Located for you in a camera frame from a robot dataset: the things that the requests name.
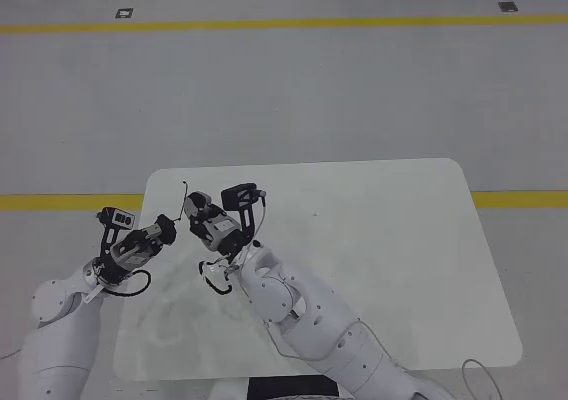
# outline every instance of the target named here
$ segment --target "black square marker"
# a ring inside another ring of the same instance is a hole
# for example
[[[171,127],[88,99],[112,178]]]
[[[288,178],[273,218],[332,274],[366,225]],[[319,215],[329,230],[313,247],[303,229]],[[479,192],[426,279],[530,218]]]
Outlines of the black square marker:
[[[502,10],[502,12],[518,11],[517,6],[512,1],[500,1],[499,3],[497,3],[497,5],[500,6],[500,10]]]
[[[132,8],[120,8],[119,10],[117,10],[117,14],[115,14],[115,19],[131,18],[132,16],[133,16]]]

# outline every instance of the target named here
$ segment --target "gray floor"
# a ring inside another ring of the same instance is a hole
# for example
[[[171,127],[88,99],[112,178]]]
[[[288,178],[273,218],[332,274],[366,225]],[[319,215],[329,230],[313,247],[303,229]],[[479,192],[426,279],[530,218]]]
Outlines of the gray floor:
[[[498,14],[462,0],[129,4],[138,20]],[[0,1],[0,23],[112,22],[119,7]],[[454,158],[472,190],[568,189],[568,26],[0,36],[0,194],[143,192],[164,167],[410,157]],[[524,348],[495,376],[509,399],[566,399],[568,210],[480,218]],[[88,212],[0,213],[0,354],[33,326],[30,293],[100,237]],[[83,398],[204,396],[205,383],[183,395],[114,376],[120,307],[104,306]],[[459,370],[428,375],[469,398]],[[15,387],[14,360],[0,363],[0,398]]]

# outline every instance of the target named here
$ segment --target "black cable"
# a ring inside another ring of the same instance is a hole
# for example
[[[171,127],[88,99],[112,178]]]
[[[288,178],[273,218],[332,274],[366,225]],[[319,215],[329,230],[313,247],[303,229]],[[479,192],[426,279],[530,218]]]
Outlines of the black cable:
[[[140,290],[138,290],[137,292],[133,292],[133,293],[120,293],[120,292],[114,292],[112,290],[108,290],[107,288],[102,289],[103,292],[106,292],[108,294],[110,294],[111,296],[115,296],[115,297],[133,297],[133,296],[137,296],[138,294],[142,294],[146,289],[148,289],[148,287],[151,285],[151,273],[148,272],[145,269],[138,269],[137,271],[133,272],[131,274],[131,276],[133,275],[137,275],[137,274],[144,274],[146,275],[146,285],[144,285],[143,288],[141,288]]]
[[[182,220],[182,213],[184,213],[184,204],[186,203],[186,195],[188,195],[188,182],[182,181],[182,183],[184,185],[186,185],[186,188],[184,189],[184,198],[182,199],[182,209],[180,210],[180,216],[175,218],[174,220],[172,220],[173,222],[181,221]]]
[[[201,261],[200,265],[199,265],[200,275],[204,276],[204,263],[206,263],[206,265],[215,265],[215,264],[218,263],[218,261],[215,261],[215,262],[212,262],[212,263],[206,262],[206,261]],[[224,278],[228,282],[228,276],[224,275]],[[222,289],[218,288],[217,286],[215,286],[213,284],[213,282],[211,282],[206,276],[204,276],[204,280],[206,281],[206,284],[209,285],[211,287],[211,289],[213,289],[215,291],[215,293],[219,294],[220,296],[224,296],[225,294],[229,294],[233,291],[233,286],[231,286],[230,283],[229,283],[229,285],[226,289],[222,290]]]

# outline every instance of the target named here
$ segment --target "tabletop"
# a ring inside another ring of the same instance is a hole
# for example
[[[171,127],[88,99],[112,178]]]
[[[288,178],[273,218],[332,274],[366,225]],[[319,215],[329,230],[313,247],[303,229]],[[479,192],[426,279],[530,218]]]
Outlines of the tabletop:
[[[310,268],[409,369],[517,363],[522,345],[459,165],[450,159],[164,169],[148,180],[139,226],[176,218],[189,191],[254,182],[266,191],[258,239]],[[261,206],[255,206],[256,219]],[[243,294],[219,296],[197,265],[212,261],[178,222],[147,269],[153,283],[124,301],[114,369],[125,380],[314,373],[280,357]],[[140,285],[136,278],[129,289]]]

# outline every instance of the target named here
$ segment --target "black mount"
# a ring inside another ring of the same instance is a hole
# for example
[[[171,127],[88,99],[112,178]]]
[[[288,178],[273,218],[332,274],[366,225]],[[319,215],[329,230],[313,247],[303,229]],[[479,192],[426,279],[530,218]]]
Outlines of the black mount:
[[[238,211],[240,213],[240,224],[244,233],[246,243],[249,244],[255,235],[255,217],[253,215],[253,204],[261,198],[265,204],[261,190],[257,189],[254,183],[241,183],[228,189],[222,190],[222,207],[226,211]]]

